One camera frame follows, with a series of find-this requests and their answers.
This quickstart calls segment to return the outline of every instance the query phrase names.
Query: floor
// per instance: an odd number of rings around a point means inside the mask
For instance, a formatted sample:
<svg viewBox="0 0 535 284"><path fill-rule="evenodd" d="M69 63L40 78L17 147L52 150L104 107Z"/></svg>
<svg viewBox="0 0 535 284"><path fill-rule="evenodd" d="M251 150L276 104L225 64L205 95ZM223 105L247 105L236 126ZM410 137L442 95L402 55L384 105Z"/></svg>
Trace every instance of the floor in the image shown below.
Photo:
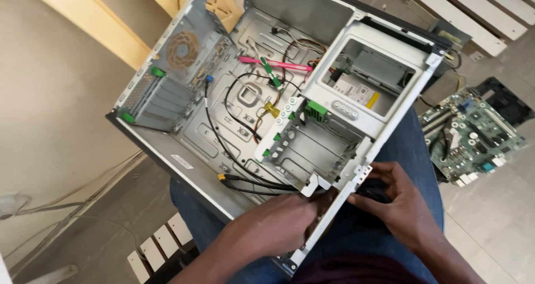
<svg viewBox="0 0 535 284"><path fill-rule="evenodd" d="M424 26L405 8L405 0L360 0L405 21ZM535 108L535 30L528 31L497 58L478 62L464 57L459 72L475 86L495 76L524 102ZM455 90L455 77L445 75L426 94L429 102L442 100ZM426 109L415 103L419 112ZM518 131L535 144L535 121ZM464 188L442 184L446 213L445 233L472 267L489 283L535 282L535 148L528 146L492 176ZM129 227L144 241L177 210L168 192L169 176L146 160L99 200L88 214ZM133 250L127 233L106 223L80 220L34 260L16 282L24 283L67 264L80 272L63 283L134 283L126 256Z"/></svg>

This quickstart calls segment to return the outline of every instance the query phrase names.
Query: wall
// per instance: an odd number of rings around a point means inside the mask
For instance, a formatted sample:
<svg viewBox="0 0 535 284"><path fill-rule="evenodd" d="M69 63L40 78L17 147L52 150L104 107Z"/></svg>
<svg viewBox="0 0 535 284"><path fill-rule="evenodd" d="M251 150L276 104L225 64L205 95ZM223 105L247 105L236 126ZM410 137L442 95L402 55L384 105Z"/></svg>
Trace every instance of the wall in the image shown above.
<svg viewBox="0 0 535 284"><path fill-rule="evenodd" d="M152 0L104 0L152 47L170 17ZM0 195L45 204L97 178L137 147L104 115L134 70L40 0L0 0ZM68 198L84 200L113 174ZM0 221L0 253L71 212ZM46 235L10 257L14 265Z"/></svg>

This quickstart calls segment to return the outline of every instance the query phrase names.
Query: jeans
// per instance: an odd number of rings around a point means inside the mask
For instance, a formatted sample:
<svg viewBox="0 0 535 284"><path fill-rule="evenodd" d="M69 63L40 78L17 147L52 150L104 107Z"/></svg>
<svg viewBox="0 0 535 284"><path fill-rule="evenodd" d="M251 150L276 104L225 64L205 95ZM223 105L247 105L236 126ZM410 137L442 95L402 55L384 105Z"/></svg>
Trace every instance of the jeans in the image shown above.
<svg viewBox="0 0 535 284"><path fill-rule="evenodd" d="M437 179L424 142L422 127L414 109L406 113L375 161L399 162L420 190L438 226L444 228L444 210ZM225 224L198 200L189 196L183 185L187 183L171 179L171 199L202 253L223 230ZM367 213L355 206L344 203L331 229L316 243L299 269L306 268L314 260L340 254L377 254L397 260L408 271L429 283L437 282L423 263L385 230L385 227L363 225L363 219L360 217L365 214ZM287 282L284 272L269 258L261 258L250 263L229 281L229 283L284 282Z"/></svg>

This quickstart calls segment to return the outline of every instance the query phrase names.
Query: green circuit board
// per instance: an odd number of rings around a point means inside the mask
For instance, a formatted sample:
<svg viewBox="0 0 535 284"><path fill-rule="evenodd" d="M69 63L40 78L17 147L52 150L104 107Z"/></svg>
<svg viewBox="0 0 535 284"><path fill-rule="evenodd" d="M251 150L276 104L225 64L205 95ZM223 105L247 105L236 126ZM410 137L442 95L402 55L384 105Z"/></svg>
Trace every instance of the green circuit board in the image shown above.
<svg viewBox="0 0 535 284"><path fill-rule="evenodd" d="M492 173L527 145L485 100L462 89L419 117L431 161L443 176L465 185Z"/></svg>

